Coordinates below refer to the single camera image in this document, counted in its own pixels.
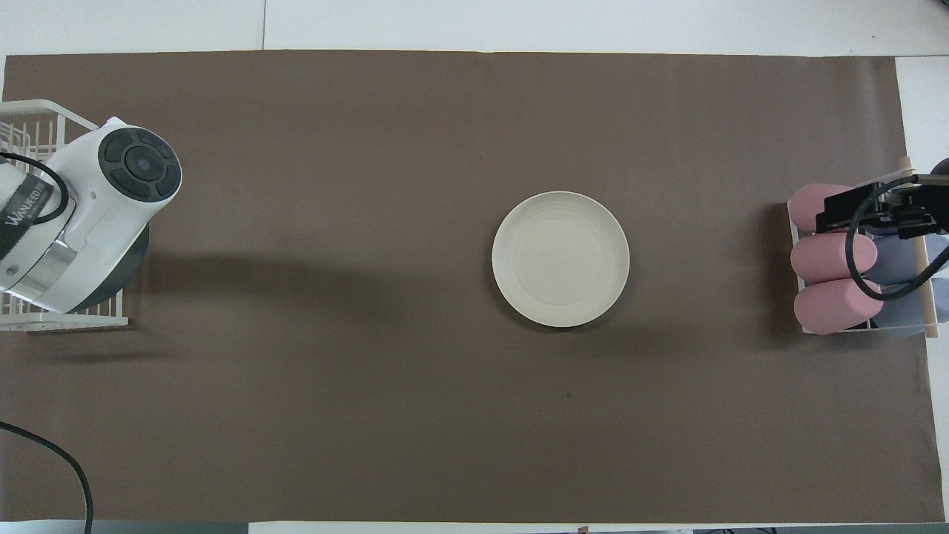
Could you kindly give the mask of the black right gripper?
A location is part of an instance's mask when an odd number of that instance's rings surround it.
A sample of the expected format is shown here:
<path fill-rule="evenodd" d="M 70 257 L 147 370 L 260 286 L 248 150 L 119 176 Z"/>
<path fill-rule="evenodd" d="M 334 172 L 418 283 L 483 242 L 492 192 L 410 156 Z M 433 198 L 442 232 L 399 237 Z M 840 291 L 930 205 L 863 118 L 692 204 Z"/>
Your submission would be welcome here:
<path fill-rule="evenodd" d="M 816 234 L 844 232 L 857 220 L 857 232 L 873 233 L 880 225 L 884 203 L 882 236 L 908 240 L 923 234 L 947 233 L 947 175 L 913 174 L 914 182 L 896 179 L 881 185 L 850 187 L 821 201 L 816 215 Z M 857 217 L 858 208 L 871 193 L 885 187 L 882 203 L 872 202 Z"/>

